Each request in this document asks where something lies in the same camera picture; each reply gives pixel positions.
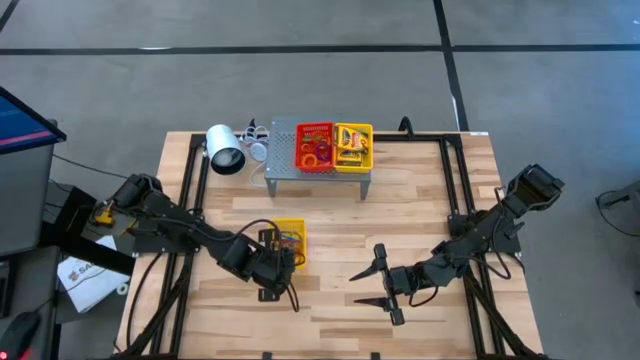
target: small yellow container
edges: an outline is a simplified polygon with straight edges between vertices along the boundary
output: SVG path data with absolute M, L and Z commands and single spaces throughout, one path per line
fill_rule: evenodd
M 296 242 L 295 249 L 297 253 L 296 264 L 301 264 L 296 265 L 296 269 L 304 269 L 309 260 L 307 257 L 307 224 L 304 222 L 304 219 L 272 219 L 272 221 L 278 225 L 282 235 L 288 235 L 287 232 L 298 233 L 300 235 L 302 241 Z
M 338 153 L 337 151 L 337 146 L 336 146 L 336 139 L 335 139 L 335 134 L 337 134 L 337 131 L 334 131 L 334 142 L 333 142 L 333 151 L 332 151 L 332 157 L 333 157 L 333 167 L 336 169 L 337 172 L 344 172 L 344 173 L 359 173 L 359 174 L 366 174 L 368 173 L 371 169 L 373 169 L 373 126 L 371 124 L 350 124 L 350 123 L 335 123 L 333 124 L 336 128 L 338 126 L 346 126 L 346 127 L 350 127 L 352 129 L 358 130 L 361 133 L 365 134 L 365 136 L 367 137 L 368 143 L 369 143 L 369 149 L 368 152 L 366 154 L 362 155 L 362 164 L 360 166 L 341 166 L 338 165 L 338 161 L 336 159 L 336 154 Z

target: white paper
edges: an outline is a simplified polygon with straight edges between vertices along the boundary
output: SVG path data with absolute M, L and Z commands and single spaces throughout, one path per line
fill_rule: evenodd
M 116 243 L 111 235 L 102 237 L 96 243 L 113 250 L 116 249 Z M 65 290 L 75 286 L 68 293 L 79 313 L 87 312 L 120 284 L 129 281 L 129 276 L 111 270 L 103 270 L 104 268 L 74 257 L 58 264 L 58 277 Z

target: black metal frame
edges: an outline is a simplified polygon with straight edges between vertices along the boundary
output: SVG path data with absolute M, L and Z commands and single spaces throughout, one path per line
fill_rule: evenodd
M 473 194 L 471 192 L 471 184 L 469 181 L 469 175 L 467 171 L 466 161 L 464 158 L 464 151 L 462 146 L 462 140 L 460 134 L 456 133 L 444 133 L 444 134 L 416 134 L 413 131 L 413 126 L 411 125 L 411 121 L 409 118 L 404 117 L 398 128 L 399 134 L 374 134 L 374 140 L 377 142 L 437 142 L 440 147 L 440 154 L 442 156 L 442 165 L 443 165 L 443 173 L 445 177 L 445 183 L 447 187 L 447 194 L 449 199 L 449 206 L 451 208 L 451 215 L 449 216 L 449 225 L 450 231 L 455 231 L 456 218 L 464 217 L 465 215 L 460 215 L 460 210 L 458 206 L 458 200 L 456 195 L 456 189 L 453 178 L 453 170 L 451 168 L 451 159 L 449 156 L 449 146 L 452 146 L 455 150 L 456 160 L 458 164 L 458 169 L 460 172 L 460 177 L 462 180 L 462 189 L 464 193 L 464 200 L 467 207 L 468 213 L 474 213 L 475 205 L 473 201 Z M 191 136 L 191 140 L 189 143 L 189 153 L 187 156 L 187 163 L 185 166 L 185 173 L 182 181 L 182 188 L 180 191 L 180 200 L 179 205 L 181 207 L 187 206 L 187 198 L 190 191 L 191 178 L 193 176 L 193 170 L 195 167 L 195 160 L 197 157 L 198 149 L 202 147 L 205 141 L 204 134 L 194 134 Z M 204 203 L 204 195 L 206 190 L 206 182 L 207 175 L 209 173 L 208 167 L 209 161 L 206 157 L 203 156 L 202 162 L 200 165 L 200 176 L 198 178 L 198 183 L 196 187 L 196 197 L 194 203 L 194 212 L 196 214 L 202 213 L 202 206 Z M 193 265 L 193 256 L 194 253 L 190 252 L 185 255 L 184 265 L 187 268 L 189 274 L 191 274 L 192 265 Z M 159 304 L 164 303 L 166 296 L 171 288 L 174 272 L 175 272 L 175 263 L 176 263 L 177 255 L 169 254 L 169 260 L 167 262 L 167 266 L 165 268 L 165 275 L 163 279 L 162 291 L 160 294 L 160 302 Z M 491 288 L 491 280 L 489 278 L 489 274 L 486 268 L 480 268 L 480 281 L 482 283 L 482 289 L 484 294 L 486 295 L 486 301 L 491 306 L 495 306 L 495 300 L 493 297 L 493 291 Z M 475 276 L 472 272 L 469 272 L 465 277 L 469 277 L 472 281 L 475 280 Z M 180 350 L 180 340 L 182 337 L 182 328 L 184 324 L 184 316 L 186 310 L 186 302 L 188 297 L 188 286 L 185 287 L 185 290 L 180 295 L 177 305 L 177 311 L 175 314 L 175 321 L 173 332 L 171 336 L 171 345 L 170 345 L 170 354 L 178 354 Z M 476 303 L 476 297 L 470 285 L 467 281 L 465 281 L 465 296 L 467 300 L 467 307 L 469 309 L 469 321 L 471 325 L 471 333 L 473 336 L 473 343 L 476 355 L 478 358 L 487 359 L 493 356 L 494 354 L 488 354 L 485 349 L 484 339 L 482 335 L 482 328 L 480 324 L 480 316 L 478 312 L 478 306 Z M 495 349 L 495 355 L 504 356 L 505 349 L 504 343 L 502 341 L 502 337 L 500 335 L 500 331 L 497 326 L 490 321 L 491 326 L 491 334 L 493 346 Z M 163 326 L 160 326 L 159 329 L 154 334 L 151 343 L 150 354 L 158 355 L 163 334 Z

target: monitor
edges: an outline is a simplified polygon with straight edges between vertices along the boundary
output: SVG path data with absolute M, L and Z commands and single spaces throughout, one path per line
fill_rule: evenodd
M 0 87 L 0 154 L 65 141 L 67 135 Z

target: small metal table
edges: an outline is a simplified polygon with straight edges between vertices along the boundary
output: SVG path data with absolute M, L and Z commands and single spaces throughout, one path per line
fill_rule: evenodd
M 340 122 L 363 123 L 362 119 L 339 119 Z M 371 172 L 366 174 L 339 173 L 335 170 L 323 173 L 303 173 L 295 167 L 294 147 L 296 125 L 309 122 L 323 122 L 326 118 L 312 117 L 275 117 L 269 130 L 269 153 L 264 179 L 267 182 L 269 196 L 276 196 L 278 180 L 297 181 L 343 181 L 360 183 L 360 200 L 367 198 Z

